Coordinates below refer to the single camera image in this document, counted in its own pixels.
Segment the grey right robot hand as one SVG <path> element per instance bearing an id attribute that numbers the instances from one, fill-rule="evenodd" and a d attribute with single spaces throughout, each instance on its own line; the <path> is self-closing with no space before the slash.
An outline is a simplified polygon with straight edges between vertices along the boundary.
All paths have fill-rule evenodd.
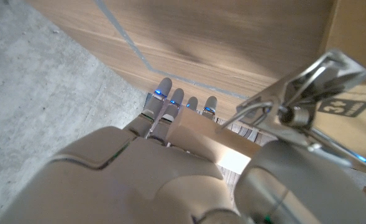
<path id="1" fill-rule="evenodd" d="M 168 146 L 101 128 L 54 155 L 0 223 L 366 223 L 366 195 L 342 170 L 358 156 L 292 115 L 363 80 L 286 77 L 241 103 L 234 119 L 276 137 L 260 148 L 190 110 Z"/>

